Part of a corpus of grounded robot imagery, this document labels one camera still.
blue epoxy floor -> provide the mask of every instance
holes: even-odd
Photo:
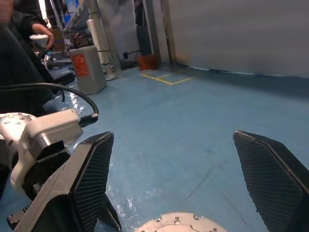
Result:
[[[99,121],[79,139],[114,131],[107,194],[123,231],[171,211],[209,217],[230,232],[267,231],[246,190],[232,134],[278,140],[308,168],[309,80],[182,69],[143,74],[126,71],[91,96]],[[65,106],[91,112],[70,94],[59,104]],[[16,195],[7,188],[0,202],[2,232],[10,231],[5,218],[27,202]],[[106,230],[98,224],[96,231]]]

white wall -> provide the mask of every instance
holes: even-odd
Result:
[[[117,53],[120,59],[124,52],[133,52],[139,49],[139,42],[136,34],[134,2],[126,0],[119,4],[115,0],[105,0],[107,18],[113,31]],[[136,53],[129,55],[133,61]]]
[[[179,63],[309,76],[309,0],[169,0],[169,8]]]

cable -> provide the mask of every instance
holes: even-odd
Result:
[[[64,102],[66,100],[66,96],[64,96],[63,90],[61,90],[61,95],[62,95],[62,102]]]
[[[8,92],[8,91],[18,91],[24,89],[33,89],[33,88],[56,88],[61,90],[66,90],[68,92],[74,93],[79,96],[85,102],[87,102],[93,109],[93,114],[81,117],[80,125],[81,127],[85,127],[89,124],[95,123],[98,120],[98,107],[97,105],[88,98],[85,94],[66,86],[55,85],[51,83],[35,83],[35,84],[20,84],[20,85],[11,85],[11,86],[0,86],[0,92]]]
[[[135,53],[136,52],[136,55],[135,55],[135,58],[134,58],[134,61],[136,61],[136,57],[137,57],[137,54],[140,52],[139,50],[136,50],[136,51],[133,51],[133,52],[124,52],[122,55],[123,55],[123,59],[120,61],[122,62],[124,59],[129,59],[129,55],[132,54],[132,53]]]

yellow tape line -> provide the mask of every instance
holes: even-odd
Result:
[[[188,80],[191,80],[191,79],[193,79],[193,78],[194,78],[194,77],[190,77],[190,78],[187,78],[187,79],[184,79],[184,80],[181,80],[181,81],[173,82],[172,85],[179,84],[179,83],[181,83],[181,82],[188,81]]]
[[[161,79],[158,79],[158,78],[155,78],[155,77],[152,77],[152,76],[148,76],[148,75],[145,75],[145,74],[141,74],[141,75],[144,76],[144,77],[148,77],[150,79],[156,80],[156,81],[161,81],[161,82],[168,84],[170,86],[173,85],[173,83],[165,81],[165,80],[161,80]]]
[[[169,75],[172,75],[172,74],[174,74],[174,72],[173,72],[173,73],[166,74],[166,75],[164,75],[164,76],[157,77],[157,78],[163,78],[163,77],[166,77],[166,76],[169,76]]]
[[[164,76],[161,76],[161,77],[153,77],[153,76],[148,76],[148,75],[145,75],[145,74],[141,74],[141,75],[144,76],[144,77],[148,77],[150,79],[156,80],[156,81],[163,82],[163,83],[165,83],[167,85],[170,85],[170,86],[175,85],[175,84],[179,84],[179,83],[184,82],[184,81],[191,80],[191,79],[193,79],[195,77],[195,76],[189,77],[187,79],[184,79],[184,80],[181,80],[181,81],[177,81],[177,82],[169,82],[169,81],[161,80],[160,78],[168,76],[168,75],[171,75],[171,73],[167,74],[167,75],[164,75]]]

circular metal plate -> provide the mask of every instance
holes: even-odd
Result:
[[[150,220],[135,232],[227,232],[227,230],[206,217],[175,212],[165,213],[158,219]]]

